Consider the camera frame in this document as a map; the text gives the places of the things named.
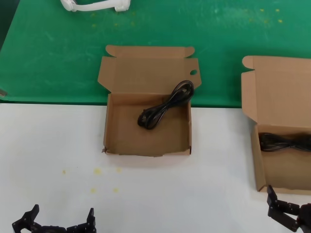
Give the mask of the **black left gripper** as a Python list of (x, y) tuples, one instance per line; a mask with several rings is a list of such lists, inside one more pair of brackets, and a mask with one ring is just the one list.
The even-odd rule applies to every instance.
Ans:
[(12, 223), (13, 232), (21, 233), (21, 230), (27, 229), (34, 233), (96, 233), (96, 222), (94, 216), (94, 208), (91, 208), (86, 223), (68, 227), (67, 229), (59, 226), (40, 226), (35, 222), (35, 218), (39, 213), (39, 205), (35, 204), (32, 210), (24, 213), (22, 218)]

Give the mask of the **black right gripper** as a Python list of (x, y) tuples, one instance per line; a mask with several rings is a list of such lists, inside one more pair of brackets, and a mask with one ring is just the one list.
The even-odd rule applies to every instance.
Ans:
[[(303, 233), (311, 233), (311, 204), (301, 207), (297, 204), (279, 200), (271, 185), (267, 187), (268, 216), (289, 230), (301, 228)], [(297, 216), (294, 219), (288, 214)]]

